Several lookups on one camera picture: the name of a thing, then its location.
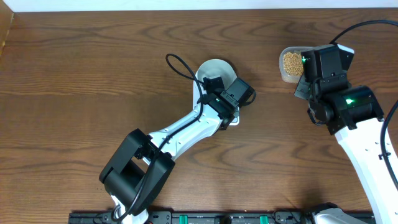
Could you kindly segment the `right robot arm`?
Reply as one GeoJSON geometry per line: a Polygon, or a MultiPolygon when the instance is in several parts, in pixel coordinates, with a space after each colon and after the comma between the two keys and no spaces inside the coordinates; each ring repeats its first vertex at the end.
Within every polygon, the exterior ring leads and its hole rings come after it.
{"type": "Polygon", "coordinates": [[[345,73],[329,77],[305,72],[295,96],[308,101],[308,115],[325,125],[350,159],[377,223],[397,223],[397,154],[374,93],[352,87],[345,73]]]}

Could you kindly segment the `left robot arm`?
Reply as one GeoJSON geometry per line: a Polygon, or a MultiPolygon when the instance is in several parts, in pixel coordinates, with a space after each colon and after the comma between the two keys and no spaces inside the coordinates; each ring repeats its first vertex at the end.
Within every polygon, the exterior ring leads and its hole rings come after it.
{"type": "Polygon", "coordinates": [[[215,90],[202,95],[192,112],[160,131],[130,132],[99,175],[116,204],[112,221],[144,223],[146,209],[165,185],[176,158],[202,139],[226,129],[245,101],[240,93],[215,90]]]}

